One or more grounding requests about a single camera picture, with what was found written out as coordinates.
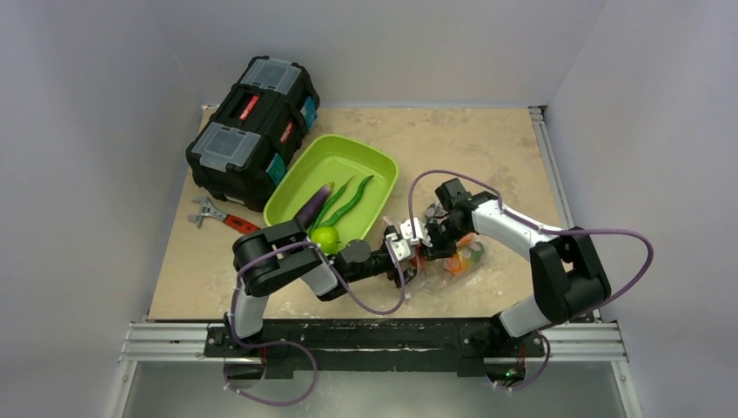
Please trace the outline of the clear zip top bag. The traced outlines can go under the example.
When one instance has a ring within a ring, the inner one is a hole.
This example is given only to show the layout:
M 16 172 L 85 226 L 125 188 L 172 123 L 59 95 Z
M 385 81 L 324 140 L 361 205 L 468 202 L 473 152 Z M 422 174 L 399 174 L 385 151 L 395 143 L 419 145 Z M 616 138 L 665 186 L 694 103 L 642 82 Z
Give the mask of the clear zip top bag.
M 419 246 L 415 246 L 413 251 L 414 255 L 406 262 L 404 270 L 407 297 L 411 289 L 431 293 L 456 287 L 479 266 L 486 254 L 484 244 L 473 233 L 455 244 L 455 251 L 450 257 L 430 260 Z

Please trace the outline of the green fake apple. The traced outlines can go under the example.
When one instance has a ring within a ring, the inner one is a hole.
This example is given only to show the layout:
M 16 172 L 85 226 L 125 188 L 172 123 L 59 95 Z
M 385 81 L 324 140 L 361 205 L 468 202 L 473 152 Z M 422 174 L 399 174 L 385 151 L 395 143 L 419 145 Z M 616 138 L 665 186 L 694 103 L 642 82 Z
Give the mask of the green fake apple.
M 326 254 L 335 254 L 340 249 L 341 239 L 339 232 L 332 226 L 319 226 L 315 228 L 311 232 L 310 238 Z

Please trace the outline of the green fake chili pepper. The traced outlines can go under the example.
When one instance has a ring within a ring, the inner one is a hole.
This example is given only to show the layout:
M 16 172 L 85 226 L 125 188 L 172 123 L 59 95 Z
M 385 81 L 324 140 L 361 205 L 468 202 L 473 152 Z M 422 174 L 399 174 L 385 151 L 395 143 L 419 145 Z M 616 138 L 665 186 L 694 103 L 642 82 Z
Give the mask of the green fake chili pepper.
M 362 200 L 365 189 L 367 185 L 373 180 L 373 178 L 373 175 L 364 178 L 359 183 L 357 190 L 352 198 L 346 204 L 337 209 L 327 220 L 322 222 L 320 226 L 336 226 L 336 224 Z

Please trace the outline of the purple fake eggplant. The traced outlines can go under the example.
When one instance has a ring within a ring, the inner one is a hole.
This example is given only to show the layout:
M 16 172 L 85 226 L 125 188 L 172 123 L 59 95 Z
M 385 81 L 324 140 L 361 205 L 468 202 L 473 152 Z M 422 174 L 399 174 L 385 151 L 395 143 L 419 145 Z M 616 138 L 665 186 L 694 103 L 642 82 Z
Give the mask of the purple fake eggplant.
M 332 194 L 333 182 L 322 185 L 295 213 L 297 220 L 305 229 L 309 228 L 317 219 L 325 203 Z

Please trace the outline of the lime green plastic tray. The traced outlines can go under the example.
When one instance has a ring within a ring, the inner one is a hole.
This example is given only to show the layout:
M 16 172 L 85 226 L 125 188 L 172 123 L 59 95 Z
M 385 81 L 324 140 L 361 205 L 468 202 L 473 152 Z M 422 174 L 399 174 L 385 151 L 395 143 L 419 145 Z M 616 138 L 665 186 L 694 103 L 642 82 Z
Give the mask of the lime green plastic tray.
M 340 135 L 323 135 L 304 149 L 287 170 L 263 211 L 268 226 L 287 221 L 324 184 L 333 182 L 346 193 L 326 214 L 348 203 L 361 181 L 372 175 L 361 201 L 338 221 L 336 229 L 347 242 L 363 239 L 372 230 L 399 178 L 397 162 L 383 151 Z

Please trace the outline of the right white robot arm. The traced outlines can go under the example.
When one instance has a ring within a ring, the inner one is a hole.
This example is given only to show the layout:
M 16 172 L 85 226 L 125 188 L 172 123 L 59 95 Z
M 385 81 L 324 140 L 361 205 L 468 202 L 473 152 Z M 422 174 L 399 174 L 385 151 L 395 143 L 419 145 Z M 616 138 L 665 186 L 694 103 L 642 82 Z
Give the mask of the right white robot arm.
M 551 229 L 508 208 L 490 192 L 471 194 L 458 179 L 435 190 L 445 216 L 426 222 L 427 260 L 451 258 L 461 239 L 486 236 L 513 250 L 530 264 L 533 293 L 490 320 L 488 341 L 499 354 L 510 354 L 523 336 L 559 325 L 608 299 L 609 280 L 592 239 L 581 229 Z

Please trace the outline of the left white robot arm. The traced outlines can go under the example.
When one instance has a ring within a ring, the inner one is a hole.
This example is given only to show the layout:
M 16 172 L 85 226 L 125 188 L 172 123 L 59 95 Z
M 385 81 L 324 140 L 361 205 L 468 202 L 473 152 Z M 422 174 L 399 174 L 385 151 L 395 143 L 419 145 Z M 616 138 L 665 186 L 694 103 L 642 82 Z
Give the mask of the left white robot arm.
M 409 281 L 403 263 L 416 255 L 411 241 L 394 226 L 385 229 L 377 249 L 354 239 L 328 255 L 297 220 L 248 233 L 231 250 L 237 278 L 225 316 L 230 328 L 225 344 L 239 356 L 257 350 L 269 297 L 293 281 L 302 280 L 322 301 L 349 293 L 353 282 L 381 274 L 402 287 Z

